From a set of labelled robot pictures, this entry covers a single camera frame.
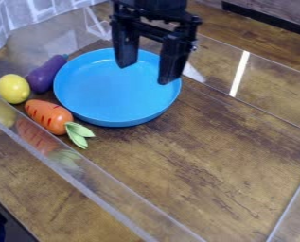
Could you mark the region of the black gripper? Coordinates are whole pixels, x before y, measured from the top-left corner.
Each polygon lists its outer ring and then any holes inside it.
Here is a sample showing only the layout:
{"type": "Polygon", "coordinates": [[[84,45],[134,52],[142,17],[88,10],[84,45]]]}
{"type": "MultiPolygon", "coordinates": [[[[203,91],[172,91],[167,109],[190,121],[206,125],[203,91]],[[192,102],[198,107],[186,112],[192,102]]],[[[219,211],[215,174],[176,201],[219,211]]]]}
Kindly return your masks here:
{"type": "Polygon", "coordinates": [[[120,68],[136,62],[139,37],[162,43],[158,83],[180,77],[202,21],[186,11],[187,0],[111,0],[111,40],[120,68]]]}

